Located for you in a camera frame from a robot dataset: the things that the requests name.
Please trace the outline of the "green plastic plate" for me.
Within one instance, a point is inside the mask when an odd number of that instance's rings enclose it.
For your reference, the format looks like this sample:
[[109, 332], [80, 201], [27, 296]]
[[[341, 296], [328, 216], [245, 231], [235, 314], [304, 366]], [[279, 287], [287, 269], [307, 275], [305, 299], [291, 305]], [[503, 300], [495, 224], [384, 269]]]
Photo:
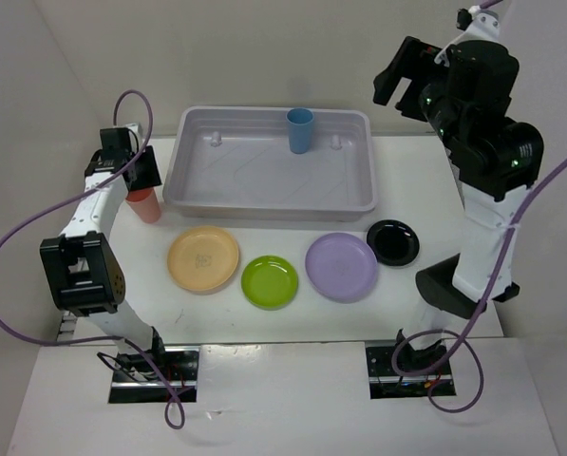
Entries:
[[241, 291], [262, 310], [274, 311], [290, 304], [296, 296], [299, 278], [292, 264], [281, 256], [259, 256], [243, 269]]

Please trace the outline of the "pink plastic cup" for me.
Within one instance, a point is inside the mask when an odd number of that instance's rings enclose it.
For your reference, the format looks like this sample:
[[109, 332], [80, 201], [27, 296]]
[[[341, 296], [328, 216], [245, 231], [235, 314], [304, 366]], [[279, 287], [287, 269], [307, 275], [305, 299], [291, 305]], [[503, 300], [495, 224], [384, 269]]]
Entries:
[[160, 220], [161, 206], [153, 187], [129, 192], [125, 201], [144, 223]]

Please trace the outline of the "purple plastic plate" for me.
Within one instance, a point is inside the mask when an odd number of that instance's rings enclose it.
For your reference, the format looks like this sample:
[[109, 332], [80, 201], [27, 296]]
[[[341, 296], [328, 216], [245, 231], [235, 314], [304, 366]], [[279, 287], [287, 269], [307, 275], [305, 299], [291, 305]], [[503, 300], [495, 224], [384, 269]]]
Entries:
[[330, 233], [308, 248], [305, 270], [318, 293], [336, 302], [351, 303], [366, 297], [375, 286], [378, 262], [362, 239]]

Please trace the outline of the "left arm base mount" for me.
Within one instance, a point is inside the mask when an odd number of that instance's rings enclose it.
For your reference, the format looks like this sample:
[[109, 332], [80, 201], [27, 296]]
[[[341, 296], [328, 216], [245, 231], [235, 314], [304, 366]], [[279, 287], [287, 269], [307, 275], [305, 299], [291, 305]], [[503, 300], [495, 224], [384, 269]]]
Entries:
[[[182, 403], [197, 400], [199, 346], [166, 346], [160, 366], [164, 377]], [[165, 404], [171, 394], [160, 378], [138, 355], [125, 359], [122, 355], [99, 355], [112, 370], [109, 404]]]

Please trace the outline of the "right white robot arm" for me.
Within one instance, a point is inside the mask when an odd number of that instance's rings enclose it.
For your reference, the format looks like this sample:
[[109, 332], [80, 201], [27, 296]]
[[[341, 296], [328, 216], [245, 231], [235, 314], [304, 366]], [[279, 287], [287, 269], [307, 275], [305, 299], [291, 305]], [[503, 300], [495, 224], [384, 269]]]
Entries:
[[464, 223], [458, 254], [419, 271], [416, 286], [428, 311], [420, 331], [439, 335], [444, 314], [474, 324], [488, 300], [504, 302], [520, 288], [511, 275], [520, 205], [538, 176], [544, 151], [539, 131], [506, 114], [520, 71], [506, 47], [470, 39], [444, 49], [407, 36], [374, 79], [373, 101], [396, 104], [402, 116], [434, 129], [458, 170]]

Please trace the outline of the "blue plastic cup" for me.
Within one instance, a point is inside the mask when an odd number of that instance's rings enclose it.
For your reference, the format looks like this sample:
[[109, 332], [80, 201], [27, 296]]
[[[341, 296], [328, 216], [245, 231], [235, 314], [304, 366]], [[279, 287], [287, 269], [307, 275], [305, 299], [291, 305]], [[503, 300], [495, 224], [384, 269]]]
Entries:
[[309, 151], [312, 143], [314, 115], [307, 108], [293, 108], [286, 114], [290, 150], [294, 154]]

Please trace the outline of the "black small plate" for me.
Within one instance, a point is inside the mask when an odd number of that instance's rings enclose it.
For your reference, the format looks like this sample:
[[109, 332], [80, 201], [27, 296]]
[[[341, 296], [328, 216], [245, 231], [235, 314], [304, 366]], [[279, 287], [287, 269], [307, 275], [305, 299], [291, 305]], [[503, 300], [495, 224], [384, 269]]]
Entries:
[[373, 223], [368, 228], [366, 243], [377, 261], [389, 267], [406, 267], [420, 253], [420, 240], [414, 230], [395, 219]]

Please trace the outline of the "orange plastic plate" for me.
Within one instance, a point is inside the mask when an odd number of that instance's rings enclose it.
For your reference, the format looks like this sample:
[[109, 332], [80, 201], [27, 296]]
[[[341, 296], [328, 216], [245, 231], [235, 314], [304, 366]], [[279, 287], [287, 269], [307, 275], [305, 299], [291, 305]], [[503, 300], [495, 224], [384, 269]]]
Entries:
[[199, 226], [185, 231], [172, 242], [166, 265], [179, 287], [195, 294], [209, 294], [234, 275], [239, 256], [238, 243], [227, 230]]

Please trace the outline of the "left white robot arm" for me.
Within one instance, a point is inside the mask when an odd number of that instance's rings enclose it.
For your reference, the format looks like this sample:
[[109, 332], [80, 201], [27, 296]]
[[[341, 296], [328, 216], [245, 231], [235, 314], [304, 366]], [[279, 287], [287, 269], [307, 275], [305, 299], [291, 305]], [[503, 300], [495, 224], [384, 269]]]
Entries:
[[162, 377], [169, 359], [157, 330], [126, 301], [123, 269], [108, 241], [128, 193], [161, 182], [154, 151], [141, 148], [142, 137], [137, 123], [101, 130], [102, 147], [85, 169], [86, 197], [60, 235], [40, 245], [56, 307], [114, 337], [118, 354], [108, 363], [136, 382]]

